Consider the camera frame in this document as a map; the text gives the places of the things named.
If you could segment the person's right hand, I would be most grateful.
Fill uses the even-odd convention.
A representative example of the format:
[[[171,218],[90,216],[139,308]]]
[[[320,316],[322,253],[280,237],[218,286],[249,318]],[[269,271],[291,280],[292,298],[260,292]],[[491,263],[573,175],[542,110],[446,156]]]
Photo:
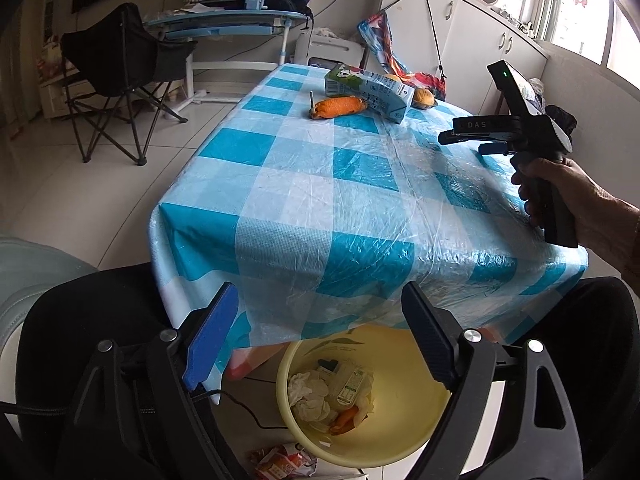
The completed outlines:
[[[594,182],[573,159],[562,162],[536,158],[522,162],[511,182],[525,202],[525,211],[534,226],[543,226],[539,200],[525,182],[542,179],[553,184],[575,217],[578,243],[590,249],[613,268],[621,271],[632,253],[639,209],[615,197]]]

